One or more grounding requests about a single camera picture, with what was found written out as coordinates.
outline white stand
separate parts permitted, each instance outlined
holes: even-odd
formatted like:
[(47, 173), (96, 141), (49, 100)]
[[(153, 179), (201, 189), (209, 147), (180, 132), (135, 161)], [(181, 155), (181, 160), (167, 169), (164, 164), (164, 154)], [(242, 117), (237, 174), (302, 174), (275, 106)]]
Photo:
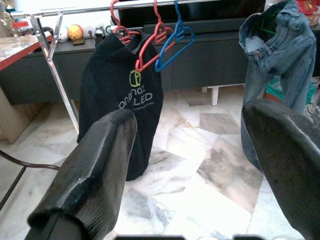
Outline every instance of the white stand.
[(201, 92), (206, 93), (207, 89), (212, 89), (211, 105), (212, 106), (217, 106), (218, 105), (219, 88), (220, 87), (237, 86), (237, 85), (243, 85), (243, 84), (229, 84), (229, 85), (219, 85), (219, 86), (203, 86), (203, 87), (201, 87)]

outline green logo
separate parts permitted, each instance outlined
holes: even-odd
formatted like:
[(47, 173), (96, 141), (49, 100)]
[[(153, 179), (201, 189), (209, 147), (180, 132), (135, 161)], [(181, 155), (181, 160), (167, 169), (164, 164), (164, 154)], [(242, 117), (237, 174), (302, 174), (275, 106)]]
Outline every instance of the green logo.
[(136, 70), (132, 70), (130, 72), (129, 81), (131, 87), (140, 87), (141, 86), (141, 74), (140, 72), (137, 72)]

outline dark gray cabinet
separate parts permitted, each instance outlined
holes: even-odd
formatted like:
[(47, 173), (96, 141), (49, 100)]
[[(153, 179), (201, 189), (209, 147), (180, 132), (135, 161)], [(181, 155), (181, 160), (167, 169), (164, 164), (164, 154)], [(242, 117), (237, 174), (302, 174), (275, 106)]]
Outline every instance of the dark gray cabinet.
[[(165, 53), (166, 61), (188, 43), (174, 45)], [(85, 65), (95, 49), (95, 40), (73, 46), (59, 43), (54, 59), (72, 99), (79, 98)], [(195, 42), (162, 72), (165, 91), (245, 82), (248, 60), (238, 44), (238, 32), (197, 33)], [(61, 99), (41, 51), (34, 52), (0, 71), (0, 84), (11, 104), (51, 102)]]

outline red lid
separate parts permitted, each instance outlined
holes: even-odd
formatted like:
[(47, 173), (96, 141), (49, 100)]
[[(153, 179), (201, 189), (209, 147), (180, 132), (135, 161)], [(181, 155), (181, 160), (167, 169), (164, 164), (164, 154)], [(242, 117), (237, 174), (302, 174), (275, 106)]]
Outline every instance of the red lid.
[(12, 26), (14, 28), (28, 27), (29, 23), (27, 21), (16, 21), (12, 23)]

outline jeans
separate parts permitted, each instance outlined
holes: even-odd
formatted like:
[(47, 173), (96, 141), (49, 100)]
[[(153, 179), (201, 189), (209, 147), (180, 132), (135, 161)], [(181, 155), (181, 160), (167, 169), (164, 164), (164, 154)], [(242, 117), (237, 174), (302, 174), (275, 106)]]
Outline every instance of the jeans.
[[(275, 35), (268, 37), (257, 23), (277, 11)], [(296, 1), (283, 1), (251, 15), (239, 30), (239, 43), (249, 59), (243, 104), (256, 99), (274, 76), (280, 76), (282, 103), (303, 113), (315, 66), (316, 38)], [(242, 117), (241, 141), (246, 157), (261, 171)]]

